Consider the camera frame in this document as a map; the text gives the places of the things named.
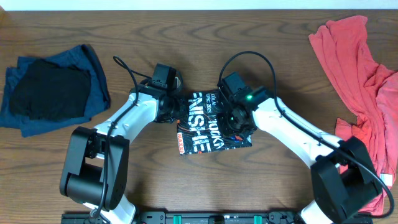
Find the black patterned jersey shirt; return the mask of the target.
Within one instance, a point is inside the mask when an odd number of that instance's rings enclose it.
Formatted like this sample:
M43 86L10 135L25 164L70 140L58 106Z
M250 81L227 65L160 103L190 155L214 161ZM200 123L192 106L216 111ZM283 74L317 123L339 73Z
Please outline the black patterned jersey shirt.
M251 147L251 136L224 137L216 115L224 111L218 91L194 92L187 98L188 114L177 121L178 150L181 155L203 154Z

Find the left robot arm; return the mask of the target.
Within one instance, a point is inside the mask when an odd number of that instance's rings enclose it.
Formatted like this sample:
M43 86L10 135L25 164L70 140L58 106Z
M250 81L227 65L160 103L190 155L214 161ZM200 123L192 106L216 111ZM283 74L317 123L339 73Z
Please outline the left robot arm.
M173 123L187 115L182 88L181 73L158 63L115 114L94 128L72 132L60 193L91 211L64 214L62 223L135 222L136 207L124 194L129 147L149 123Z

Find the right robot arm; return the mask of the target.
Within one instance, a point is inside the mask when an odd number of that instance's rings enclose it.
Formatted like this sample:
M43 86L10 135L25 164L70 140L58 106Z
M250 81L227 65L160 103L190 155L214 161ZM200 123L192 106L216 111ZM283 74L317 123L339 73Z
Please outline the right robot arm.
M260 87L252 90L234 72L218 82L226 111L218 115L224 136L265 131L310 169L313 201L298 213L299 223L346 223L382 193L382 184L364 144L326 133Z

